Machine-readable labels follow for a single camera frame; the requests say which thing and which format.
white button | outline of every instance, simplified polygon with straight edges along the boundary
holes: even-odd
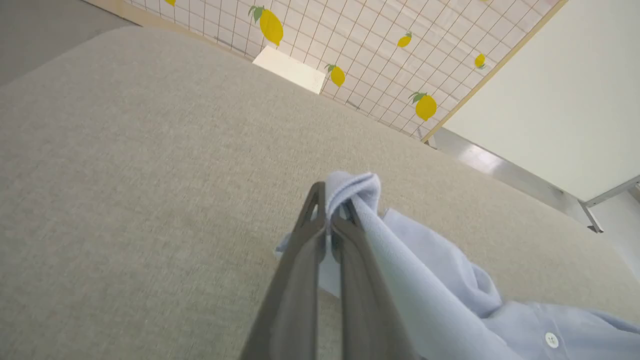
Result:
[[[557,348],[560,345],[560,342],[558,342],[558,338],[553,332],[546,333],[545,340],[547,341],[547,345],[549,345],[549,347]]]

wooden frame edge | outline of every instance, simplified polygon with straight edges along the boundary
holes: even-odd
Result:
[[[542,19],[538,21],[538,23],[531,29],[531,31],[528,32],[522,38],[522,40],[519,43],[517,43],[516,46],[507,55],[505,55],[505,57],[500,62],[498,62],[498,64],[489,72],[489,74],[487,74],[485,77],[482,78],[482,80],[480,80],[480,82],[476,85],[476,87],[471,89],[469,94],[467,94],[467,96],[465,96],[464,99],[462,99],[456,106],[454,106],[454,108],[447,114],[447,116],[444,117],[444,119],[442,119],[442,121],[436,124],[436,126],[434,126],[433,129],[429,130],[427,135],[425,135],[421,141],[423,143],[427,143],[429,138],[431,138],[433,134],[435,134],[436,131],[438,131],[444,125],[445,122],[447,122],[464,104],[466,104],[467,101],[473,95],[475,95],[476,92],[478,92],[478,90],[480,90],[484,86],[484,84],[489,82],[489,80],[491,80],[491,78],[495,75],[495,73],[498,72],[504,66],[504,64],[506,64],[507,61],[509,61],[526,43],[528,43],[529,40],[535,34],[537,34],[538,31],[540,31],[540,29],[558,12],[558,10],[560,10],[564,6],[564,4],[567,3],[567,1],[569,0],[559,0],[554,5],[553,8],[549,9],[547,14],[545,14],[545,16],[543,16]]]
[[[198,35],[196,33],[192,33],[189,29],[183,28],[182,26],[170,22],[168,20],[163,19],[160,15],[156,15],[150,13],[148,11],[142,10],[125,0],[83,0],[86,3],[94,5],[98,8],[101,8],[105,11],[108,11],[116,16],[119,16],[125,20],[131,21],[134,24],[140,25],[143,28],[159,28],[170,30],[176,33],[180,33],[183,35],[187,35],[191,38],[198,39],[200,41],[207,42],[213,46],[219,47],[222,50],[226,50],[228,53],[236,55],[240,58],[244,59],[244,56],[241,56],[237,53],[234,53],[230,49],[227,49],[215,42],[209,40],[204,35]]]

gray upholstered surface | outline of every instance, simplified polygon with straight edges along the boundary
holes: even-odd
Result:
[[[0,88],[0,358],[233,359],[309,186],[373,171],[510,299],[640,320],[610,246],[205,43],[118,29]],[[339,307],[322,295],[322,355]]]

yellow lemon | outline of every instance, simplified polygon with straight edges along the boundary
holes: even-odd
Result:
[[[282,40],[282,24],[280,20],[278,20],[278,17],[271,11],[265,9],[264,6],[252,6],[247,15],[251,15],[252,12],[255,22],[260,20],[260,30],[262,30],[264,37],[276,44],[276,46],[280,46],[280,41]]]
[[[336,66],[336,64],[327,64],[325,67],[331,72],[331,80],[333,83],[338,85],[338,87],[342,86],[342,84],[344,84],[344,71],[342,71],[339,66]]]
[[[418,102],[418,105],[415,106],[415,113],[420,119],[427,121],[436,113],[438,105],[430,95],[424,92],[414,92],[409,97],[413,97],[413,102]]]
[[[398,46],[405,47],[409,45],[410,42],[411,42],[411,31],[409,31],[407,34],[401,37],[400,40],[398,40]]]
[[[476,67],[479,69],[484,69],[484,54],[480,54],[476,58]]]

lemon print backdrop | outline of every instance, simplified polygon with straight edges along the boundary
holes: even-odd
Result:
[[[275,47],[327,74],[321,95],[414,138],[444,119],[557,2],[126,1],[248,60]]]

